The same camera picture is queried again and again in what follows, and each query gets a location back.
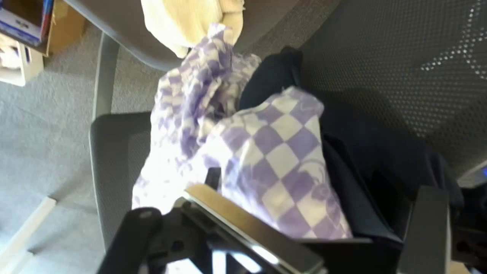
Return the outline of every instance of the navy clothing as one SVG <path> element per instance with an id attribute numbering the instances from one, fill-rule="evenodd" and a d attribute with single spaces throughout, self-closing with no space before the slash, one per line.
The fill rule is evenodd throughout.
<path id="1" fill-rule="evenodd" d="M 300 87 L 301 54 L 285 49 L 265 58 L 240 98 L 240 110 L 256 107 L 282 90 Z M 320 121 L 330 182 L 356 236 L 400 244 L 411 203 L 422 186 L 435 186 L 463 207 L 460 188 L 441 156 L 420 140 L 388 131 L 373 121 L 309 92 L 324 102 Z"/>

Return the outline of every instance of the gray carpet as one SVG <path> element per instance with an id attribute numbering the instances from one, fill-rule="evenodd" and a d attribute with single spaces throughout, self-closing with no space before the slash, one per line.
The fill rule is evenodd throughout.
<path id="1" fill-rule="evenodd" d="M 0 249 L 44 197 L 59 201 L 27 244 L 26 274 L 93 273 L 102 258 L 88 160 L 99 38 L 90 28 L 24 89 L 0 83 Z M 151 110 L 160 75 L 122 51 L 114 112 Z"/>

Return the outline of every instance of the clothing pile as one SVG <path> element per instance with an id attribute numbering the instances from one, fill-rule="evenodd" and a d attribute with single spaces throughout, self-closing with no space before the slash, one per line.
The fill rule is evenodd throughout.
<path id="1" fill-rule="evenodd" d="M 420 186 L 463 204 L 444 162 L 425 145 L 303 89 L 300 52 L 240 57 L 225 32 L 212 26 L 160 80 L 134 209 L 170 212 L 215 168 L 221 195 L 294 239 L 400 242 L 406 218 L 397 210 Z"/>

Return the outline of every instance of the beige cloth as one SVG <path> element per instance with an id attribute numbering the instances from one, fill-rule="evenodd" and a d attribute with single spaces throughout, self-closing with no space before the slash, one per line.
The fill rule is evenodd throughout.
<path id="1" fill-rule="evenodd" d="M 243 29 L 243 0 L 142 0 L 148 31 L 178 58 L 195 48 L 212 25 L 231 29 L 234 45 Z"/>
<path id="2" fill-rule="evenodd" d="M 21 60 L 14 51 L 15 43 L 0 34 L 0 67 L 17 70 L 21 67 Z"/>

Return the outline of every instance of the purple checkered fabric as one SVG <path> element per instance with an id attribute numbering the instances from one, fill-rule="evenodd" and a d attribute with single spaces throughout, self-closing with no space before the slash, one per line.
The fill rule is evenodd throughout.
<path id="1" fill-rule="evenodd" d="M 208 168 L 219 192 L 291 238 L 344 239 L 350 229 L 329 183 L 318 118 L 323 104 L 289 89 L 236 113 L 257 57 L 237 57 L 216 26 L 180 69 L 161 78 L 151 124 L 151 154 L 132 207 L 167 214 Z"/>
<path id="2" fill-rule="evenodd" d="M 289 238 L 350 238 L 326 171 L 321 113 L 313 96 L 288 89 L 221 121 L 193 160 L 221 168 L 221 194 Z"/>

